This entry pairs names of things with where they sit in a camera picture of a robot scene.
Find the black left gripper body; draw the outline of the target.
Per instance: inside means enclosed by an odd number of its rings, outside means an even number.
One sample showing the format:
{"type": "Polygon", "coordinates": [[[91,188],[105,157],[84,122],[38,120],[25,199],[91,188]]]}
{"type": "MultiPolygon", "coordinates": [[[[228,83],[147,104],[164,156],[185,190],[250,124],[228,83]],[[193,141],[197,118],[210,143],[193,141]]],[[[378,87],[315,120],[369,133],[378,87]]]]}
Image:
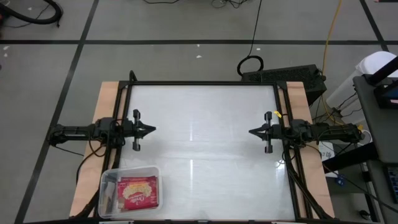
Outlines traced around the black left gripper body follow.
{"type": "Polygon", "coordinates": [[[124,137],[125,138],[134,138],[132,143],[132,149],[134,151],[140,151],[141,145],[139,144],[139,127],[138,122],[140,121],[141,114],[139,110],[133,110],[133,118],[134,120],[126,120],[124,122],[124,137]]]}

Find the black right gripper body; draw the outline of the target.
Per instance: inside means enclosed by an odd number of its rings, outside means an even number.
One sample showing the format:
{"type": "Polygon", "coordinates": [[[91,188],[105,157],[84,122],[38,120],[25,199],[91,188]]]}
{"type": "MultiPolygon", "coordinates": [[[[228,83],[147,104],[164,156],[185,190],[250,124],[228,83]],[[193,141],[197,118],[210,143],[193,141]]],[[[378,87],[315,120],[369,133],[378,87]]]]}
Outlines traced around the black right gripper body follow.
{"type": "Polygon", "coordinates": [[[268,111],[265,113],[265,121],[266,121],[266,141],[267,145],[265,148],[265,153],[273,153],[273,147],[271,140],[272,139],[280,139],[281,138],[281,125],[279,124],[271,124],[272,112],[268,111]]]}

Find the red Orville popcorn bag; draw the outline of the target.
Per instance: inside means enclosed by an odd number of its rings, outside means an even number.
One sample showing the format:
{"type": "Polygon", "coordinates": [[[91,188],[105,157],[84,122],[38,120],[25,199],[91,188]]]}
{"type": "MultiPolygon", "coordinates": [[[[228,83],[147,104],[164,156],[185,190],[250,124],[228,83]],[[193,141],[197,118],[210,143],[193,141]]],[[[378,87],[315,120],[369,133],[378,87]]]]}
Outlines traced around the red Orville popcorn bag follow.
{"type": "Polygon", "coordinates": [[[118,208],[123,212],[159,206],[158,178],[122,177],[117,184],[118,208]]]}

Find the clear plastic bin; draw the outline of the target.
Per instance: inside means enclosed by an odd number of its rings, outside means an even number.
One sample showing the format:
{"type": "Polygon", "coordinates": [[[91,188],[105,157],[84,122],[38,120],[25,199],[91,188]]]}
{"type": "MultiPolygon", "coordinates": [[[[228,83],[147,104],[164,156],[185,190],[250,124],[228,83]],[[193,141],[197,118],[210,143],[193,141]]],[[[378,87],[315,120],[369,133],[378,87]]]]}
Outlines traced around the clear plastic bin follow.
{"type": "Polygon", "coordinates": [[[100,179],[98,215],[112,220],[154,220],[163,204],[162,177],[156,166],[133,167],[125,169],[111,169],[105,171],[100,179]],[[159,206],[153,209],[133,210],[123,212],[118,208],[117,184],[122,177],[150,177],[158,178],[159,206]]]}

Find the white paper label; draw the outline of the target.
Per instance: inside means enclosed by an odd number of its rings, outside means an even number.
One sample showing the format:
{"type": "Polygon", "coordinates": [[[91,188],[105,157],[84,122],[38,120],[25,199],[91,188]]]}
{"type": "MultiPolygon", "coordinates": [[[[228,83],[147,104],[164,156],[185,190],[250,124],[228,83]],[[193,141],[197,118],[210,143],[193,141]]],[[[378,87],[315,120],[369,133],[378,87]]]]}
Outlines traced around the white paper label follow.
{"type": "Polygon", "coordinates": [[[318,145],[318,150],[322,155],[322,161],[331,159],[335,156],[335,150],[331,142],[320,141],[318,145]]]}

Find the black desk support bar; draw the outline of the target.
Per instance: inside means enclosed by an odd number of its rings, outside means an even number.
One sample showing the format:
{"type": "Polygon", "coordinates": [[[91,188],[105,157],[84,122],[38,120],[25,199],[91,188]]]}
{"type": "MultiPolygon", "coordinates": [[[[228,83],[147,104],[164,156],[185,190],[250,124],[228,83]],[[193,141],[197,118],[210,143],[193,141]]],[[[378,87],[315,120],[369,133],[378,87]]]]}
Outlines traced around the black desk support bar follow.
{"type": "Polygon", "coordinates": [[[369,160],[378,159],[377,149],[373,142],[357,147],[351,151],[336,155],[322,162],[324,173],[344,169],[369,160]]]}

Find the dark grey desk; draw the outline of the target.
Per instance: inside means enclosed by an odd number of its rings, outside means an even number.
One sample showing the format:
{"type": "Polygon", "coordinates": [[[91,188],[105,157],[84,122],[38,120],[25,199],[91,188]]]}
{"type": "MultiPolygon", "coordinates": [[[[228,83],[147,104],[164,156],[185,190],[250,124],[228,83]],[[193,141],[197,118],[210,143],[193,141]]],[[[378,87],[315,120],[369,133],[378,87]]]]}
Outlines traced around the dark grey desk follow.
{"type": "Polygon", "coordinates": [[[375,87],[364,77],[354,77],[353,83],[379,159],[398,164],[398,109],[380,108],[374,96],[375,87]]]}

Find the black screen with blue display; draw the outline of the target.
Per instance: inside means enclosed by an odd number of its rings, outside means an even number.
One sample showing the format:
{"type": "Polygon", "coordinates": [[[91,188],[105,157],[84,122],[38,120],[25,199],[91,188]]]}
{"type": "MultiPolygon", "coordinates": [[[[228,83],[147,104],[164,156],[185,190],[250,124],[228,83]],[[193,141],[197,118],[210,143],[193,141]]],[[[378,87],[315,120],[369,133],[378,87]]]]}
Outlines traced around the black screen with blue display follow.
{"type": "Polygon", "coordinates": [[[398,81],[376,87],[374,96],[380,108],[398,110],[398,81]]]}

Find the white plastic drum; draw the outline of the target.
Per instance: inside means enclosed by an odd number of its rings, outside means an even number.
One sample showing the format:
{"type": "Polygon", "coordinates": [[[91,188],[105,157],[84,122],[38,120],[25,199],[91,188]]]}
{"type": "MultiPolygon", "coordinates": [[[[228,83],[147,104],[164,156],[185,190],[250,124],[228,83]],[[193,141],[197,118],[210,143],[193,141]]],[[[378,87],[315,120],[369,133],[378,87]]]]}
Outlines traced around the white plastic drum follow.
{"type": "Polygon", "coordinates": [[[364,121],[353,78],[364,74],[372,75],[394,58],[396,55],[390,52],[379,51],[362,59],[352,74],[326,99],[327,105],[333,108],[331,118],[342,123],[356,124],[364,121]]]}

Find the black keyboard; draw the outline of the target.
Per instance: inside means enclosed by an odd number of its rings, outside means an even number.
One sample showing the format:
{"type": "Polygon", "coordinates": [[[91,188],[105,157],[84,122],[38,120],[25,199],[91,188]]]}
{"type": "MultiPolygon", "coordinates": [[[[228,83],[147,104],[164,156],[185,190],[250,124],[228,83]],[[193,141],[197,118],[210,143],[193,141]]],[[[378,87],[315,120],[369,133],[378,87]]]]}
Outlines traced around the black keyboard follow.
{"type": "Polygon", "coordinates": [[[387,167],[387,182],[391,188],[392,198],[398,204],[398,167],[387,167]]]}

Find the black aluminium table frame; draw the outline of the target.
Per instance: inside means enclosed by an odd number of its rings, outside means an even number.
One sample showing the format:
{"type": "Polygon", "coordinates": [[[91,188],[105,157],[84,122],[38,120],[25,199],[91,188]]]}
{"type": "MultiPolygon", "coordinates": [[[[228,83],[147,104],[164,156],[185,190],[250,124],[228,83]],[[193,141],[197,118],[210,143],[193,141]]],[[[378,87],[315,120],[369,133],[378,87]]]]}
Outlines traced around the black aluminium table frame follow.
{"type": "Polygon", "coordinates": [[[157,129],[134,152],[127,142],[121,167],[157,166],[163,204],[155,219],[292,220],[303,193],[283,165],[282,144],[271,154],[249,133],[275,107],[271,86],[243,82],[137,82],[126,97],[120,82],[103,82],[95,118],[137,108],[157,129]]]}

